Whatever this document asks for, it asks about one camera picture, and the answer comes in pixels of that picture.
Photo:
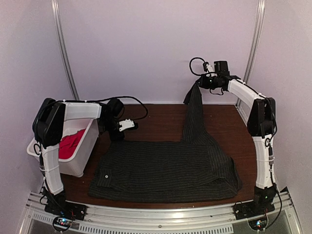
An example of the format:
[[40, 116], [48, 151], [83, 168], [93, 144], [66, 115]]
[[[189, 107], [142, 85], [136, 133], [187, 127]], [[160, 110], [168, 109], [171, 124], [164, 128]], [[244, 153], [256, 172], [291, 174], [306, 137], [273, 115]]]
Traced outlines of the dark pinstriped shirt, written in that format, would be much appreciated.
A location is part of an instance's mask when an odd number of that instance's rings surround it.
[[234, 160], [206, 131], [197, 84], [179, 142], [115, 141], [99, 161], [88, 194], [139, 203], [184, 203], [235, 197], [242, 188]]

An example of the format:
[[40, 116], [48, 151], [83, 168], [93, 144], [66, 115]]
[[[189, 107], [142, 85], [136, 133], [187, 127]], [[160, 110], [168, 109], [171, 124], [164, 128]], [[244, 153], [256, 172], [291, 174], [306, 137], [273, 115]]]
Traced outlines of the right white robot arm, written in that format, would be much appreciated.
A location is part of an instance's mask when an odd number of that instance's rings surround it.
[[254, 201], [250, 204], [250, 211], [260, 215], [277, 194], [273, 156], [273, 138], [277, 133], [275, 100], [257, 92], [238, 76], [231, 75], [227, 61], [215, 61], [213, 65], [203, 61], [202, 66], [204, 73], [197, 80], [199, 87], [210, 91], [220, 88], [222, 92], [235, 95], [250, 108], [247, 130], [253, 138], [257, 162]]

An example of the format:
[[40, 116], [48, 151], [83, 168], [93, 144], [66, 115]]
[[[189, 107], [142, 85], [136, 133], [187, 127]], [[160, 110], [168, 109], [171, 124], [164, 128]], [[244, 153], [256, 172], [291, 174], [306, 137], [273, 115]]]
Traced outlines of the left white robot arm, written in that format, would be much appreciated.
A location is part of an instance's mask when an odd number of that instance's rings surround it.
[[131, 120], [119, 121], [124, 104], [117, 97], [102, 101], [56, 101], [46, 98], [32, 125], [33, 148], [43, 175], [43, 193], [59, 216], [70, 212], [61, 174], [81, 177], [103, 127], [113, 138], [133, 127]]

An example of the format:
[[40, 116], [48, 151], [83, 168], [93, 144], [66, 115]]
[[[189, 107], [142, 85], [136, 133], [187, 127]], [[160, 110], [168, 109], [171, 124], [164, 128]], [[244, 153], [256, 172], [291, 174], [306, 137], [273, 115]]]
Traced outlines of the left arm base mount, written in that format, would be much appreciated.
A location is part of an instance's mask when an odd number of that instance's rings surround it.
[[46, 194], [47, 203], [44, 210], [47, 213], [62, 216], [70, 220], [84, 220], [86, 205], [66, 201], [65, 192], [57, 195]]

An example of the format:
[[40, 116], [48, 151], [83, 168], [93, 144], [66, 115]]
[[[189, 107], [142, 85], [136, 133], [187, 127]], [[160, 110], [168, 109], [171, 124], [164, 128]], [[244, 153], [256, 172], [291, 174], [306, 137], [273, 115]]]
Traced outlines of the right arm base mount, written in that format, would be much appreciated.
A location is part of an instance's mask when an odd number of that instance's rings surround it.
[[260, 189], [254, 188], [254, 198], [249, 202], [238, 201], [233, 205], [236, 220], [264, 215], [275, 210], [273, 199], [276, 195], [274, 186]]

